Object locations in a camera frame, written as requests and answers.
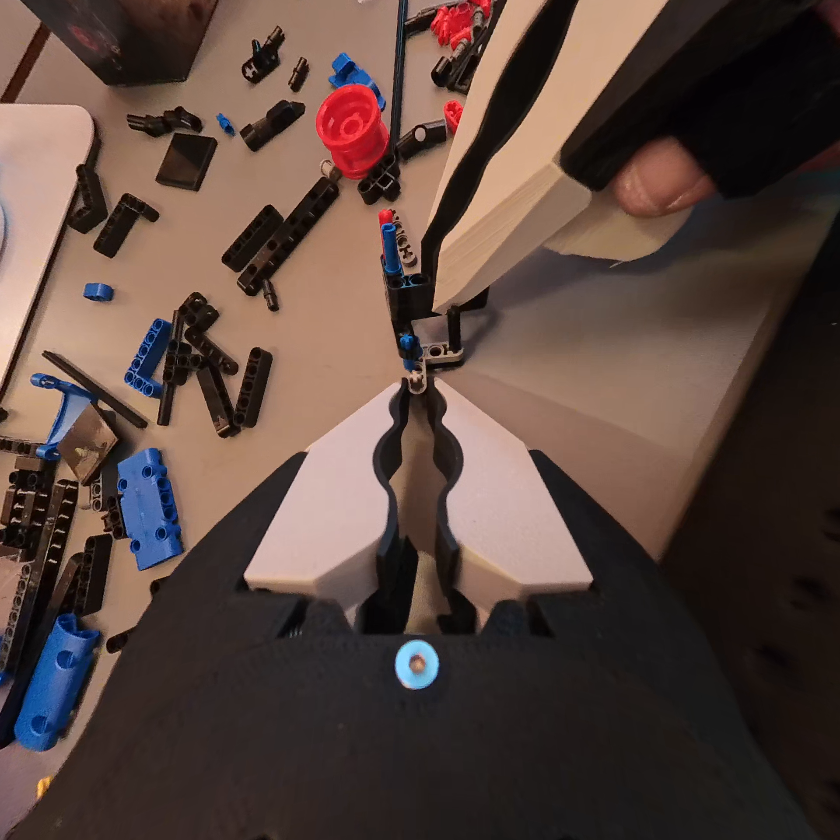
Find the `large red toy wheel hub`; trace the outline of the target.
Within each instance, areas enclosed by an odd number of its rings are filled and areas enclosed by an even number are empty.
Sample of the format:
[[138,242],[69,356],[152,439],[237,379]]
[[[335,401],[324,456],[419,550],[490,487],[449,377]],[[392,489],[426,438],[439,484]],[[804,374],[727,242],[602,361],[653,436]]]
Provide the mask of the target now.
[[332,162],[344,176],[364,179],[388,150],[390,135],[373,90],[345,85],[323,101],[316,115],[316,131]]

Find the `blue flat toy panel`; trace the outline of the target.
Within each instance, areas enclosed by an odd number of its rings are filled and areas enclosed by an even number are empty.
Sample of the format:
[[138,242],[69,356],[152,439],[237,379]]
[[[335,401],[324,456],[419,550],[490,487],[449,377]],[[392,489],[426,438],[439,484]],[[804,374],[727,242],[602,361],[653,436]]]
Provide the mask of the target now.
[[381,111],[385,110],[385,98],[373,77],[361,68],[350,56],[342,52],[332,61],[333,73],[329,77],[329,84],[334,89],[347,86],[363,86],[369,88],[377,101]]

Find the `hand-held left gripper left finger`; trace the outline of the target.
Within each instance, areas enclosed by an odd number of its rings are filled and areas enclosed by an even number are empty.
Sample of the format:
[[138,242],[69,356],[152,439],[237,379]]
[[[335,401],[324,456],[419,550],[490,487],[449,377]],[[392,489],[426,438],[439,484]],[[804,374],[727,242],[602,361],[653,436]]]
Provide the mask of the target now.
[[379,395],[307,450],[245,571],[251,590],[358,608],[365,632],[402,632],[417,552],[400,536],[391,478],[403,462],[411,392]]

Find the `white book stand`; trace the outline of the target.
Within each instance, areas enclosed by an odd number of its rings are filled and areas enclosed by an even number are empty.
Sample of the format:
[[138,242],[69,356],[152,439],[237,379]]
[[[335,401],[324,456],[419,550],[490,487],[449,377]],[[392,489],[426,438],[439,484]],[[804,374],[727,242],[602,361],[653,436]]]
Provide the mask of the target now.
[[6,388],[95,124],[70,104],[1,106],[1,383]]

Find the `blue curved toy panel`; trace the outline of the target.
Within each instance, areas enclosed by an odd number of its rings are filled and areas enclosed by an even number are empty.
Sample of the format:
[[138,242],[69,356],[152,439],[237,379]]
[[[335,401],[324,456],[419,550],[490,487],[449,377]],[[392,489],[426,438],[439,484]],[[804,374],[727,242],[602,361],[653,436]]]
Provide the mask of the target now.
[[61,394],[61,404],[45,443],[36,449],[36,457],[46,461],[60,458],[58,444],[76,422],[79,415],[97,401],[97,397],[84,388],[56,378],[46,373],[35,373],[30,377],[30,384],[41,389],[57,391]]

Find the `person's right hand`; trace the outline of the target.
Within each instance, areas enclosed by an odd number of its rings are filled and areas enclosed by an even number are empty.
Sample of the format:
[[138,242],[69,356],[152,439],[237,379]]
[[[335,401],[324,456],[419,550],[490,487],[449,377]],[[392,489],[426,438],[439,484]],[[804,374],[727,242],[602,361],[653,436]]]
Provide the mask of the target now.
[[634,217],[675,214],[716,192],[711,178],[672,136],[647,143],[612,181],[618,205]]

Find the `blue angled toy beam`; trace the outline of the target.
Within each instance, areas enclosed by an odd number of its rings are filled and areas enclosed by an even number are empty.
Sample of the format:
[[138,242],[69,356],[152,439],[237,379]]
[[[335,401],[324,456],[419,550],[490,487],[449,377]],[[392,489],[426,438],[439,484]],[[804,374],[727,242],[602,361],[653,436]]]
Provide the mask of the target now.
[[154,372],[165,355],[171,334],[172,324],[169,321],[154,320],[125,372],[125,384],[143,396],[161,398],[162,383],[154,379]]

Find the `blue studded toy beam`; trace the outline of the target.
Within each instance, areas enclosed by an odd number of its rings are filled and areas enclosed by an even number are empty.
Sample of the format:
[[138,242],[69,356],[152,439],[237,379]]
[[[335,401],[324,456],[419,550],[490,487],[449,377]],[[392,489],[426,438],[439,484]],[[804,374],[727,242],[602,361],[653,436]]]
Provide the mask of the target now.
[[182,528],[168,470],[158,448],[147,448],[118,463],[119,504],[139,571],[184,549]]

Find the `black blue toy brick assembly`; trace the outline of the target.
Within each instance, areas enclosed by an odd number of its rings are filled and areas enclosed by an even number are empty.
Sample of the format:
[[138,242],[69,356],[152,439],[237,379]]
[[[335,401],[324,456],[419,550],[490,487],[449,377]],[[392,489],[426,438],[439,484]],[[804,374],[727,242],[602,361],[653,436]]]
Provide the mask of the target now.
[[434,316],[434,285],[421,272],[407,271],[403,264],[400,237],[404,228],[391,208],[378,213],[381,234],[381,269],[385,296],[395,339],[413,334],[413,322]]

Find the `wide black studded toy beam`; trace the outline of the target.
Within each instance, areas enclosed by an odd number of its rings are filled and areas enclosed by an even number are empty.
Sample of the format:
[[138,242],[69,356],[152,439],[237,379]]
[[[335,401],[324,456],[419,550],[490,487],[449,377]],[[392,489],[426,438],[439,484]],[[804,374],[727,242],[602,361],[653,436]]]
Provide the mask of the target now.
[[9,474],[1,512],[1,554],[35,555],[46,523],[56,465],[42,458],[18,455]]

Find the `black connector with pin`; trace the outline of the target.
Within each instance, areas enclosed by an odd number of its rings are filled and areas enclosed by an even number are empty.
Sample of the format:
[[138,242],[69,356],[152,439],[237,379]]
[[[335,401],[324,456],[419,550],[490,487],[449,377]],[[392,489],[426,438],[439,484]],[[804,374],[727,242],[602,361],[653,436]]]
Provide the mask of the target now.
[[444,119],[421,122],[406,132],[395,145],[395,155],[400,161],[409,161],[420,153],[429,151],[448,139]]

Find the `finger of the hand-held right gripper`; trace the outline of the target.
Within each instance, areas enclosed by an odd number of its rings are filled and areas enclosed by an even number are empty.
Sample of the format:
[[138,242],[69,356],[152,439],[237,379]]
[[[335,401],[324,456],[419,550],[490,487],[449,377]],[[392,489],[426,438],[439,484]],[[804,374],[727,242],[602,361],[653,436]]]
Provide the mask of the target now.
[[577,3],[552,73],[505,147],[527,154],[519,160],[533,165],[530,175],[497,225],[486,217],[429,267],[435,312],[463,305],[543,245],[561,255],[631,261],[676,234],[675,215],[628,216],[610,192],[596,195],[560,163],[565,141],[666,3]]
[[504,2],[490,27],[465,103],[434,212],[423,236],[423,265],[438,259],[486,217],[514,207],[533,168],[513,145],[550,78],[577,2]]

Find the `black triangular toy connector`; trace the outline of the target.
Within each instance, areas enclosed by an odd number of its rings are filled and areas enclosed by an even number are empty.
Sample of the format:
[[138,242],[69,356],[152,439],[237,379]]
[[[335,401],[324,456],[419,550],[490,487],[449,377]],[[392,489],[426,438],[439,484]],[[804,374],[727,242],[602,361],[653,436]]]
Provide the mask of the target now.
[[401,169],[398,158],[391,152],[383,155],[358,184],[358,193],[365,205],[381,200],[394,202],[401,195]]

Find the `blue toy fender piece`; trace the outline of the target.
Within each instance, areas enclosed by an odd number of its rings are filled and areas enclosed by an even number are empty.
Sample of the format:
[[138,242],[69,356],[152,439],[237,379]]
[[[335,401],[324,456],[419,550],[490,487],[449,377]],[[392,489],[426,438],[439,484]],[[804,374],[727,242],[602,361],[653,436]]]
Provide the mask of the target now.
[[26,750],[52,749],[70,721],[95,658],[99,631],[86,629],[75,613],[58,615],[14,724],[17,742]]

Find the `grey liftarm with pins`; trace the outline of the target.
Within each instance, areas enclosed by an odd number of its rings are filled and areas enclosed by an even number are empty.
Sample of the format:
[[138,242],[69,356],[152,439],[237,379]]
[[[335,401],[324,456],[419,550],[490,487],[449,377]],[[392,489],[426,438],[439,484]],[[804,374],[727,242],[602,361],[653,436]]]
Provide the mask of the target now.
[[410,322],[394,322],[392,325],[406,371],[407,389],[412,396],[425,393],[430,370],[454,367],[463,361],[460,308],[449,308],[446,319],[448,335],[442,342],[422,343]]

